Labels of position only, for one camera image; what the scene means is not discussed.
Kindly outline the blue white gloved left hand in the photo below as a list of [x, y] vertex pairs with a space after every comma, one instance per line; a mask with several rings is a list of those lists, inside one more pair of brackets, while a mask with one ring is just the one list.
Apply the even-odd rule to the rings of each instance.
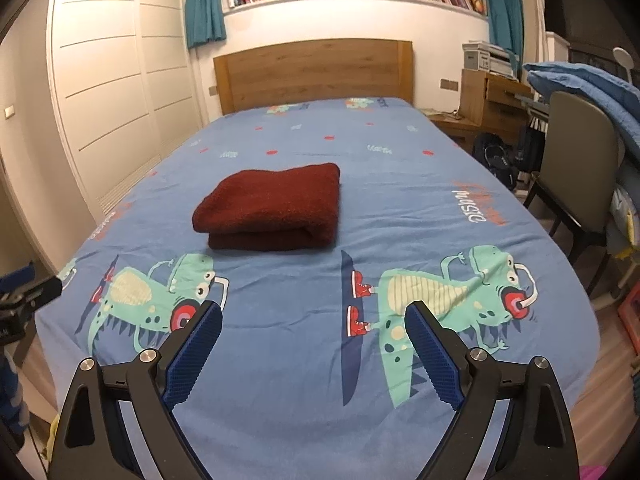
[[1, 421], [11, 434], [21, 437], [29, 424], [29, 409], [23, 399], [23, 388], [12, 358], [1, 351], [0, 384]]

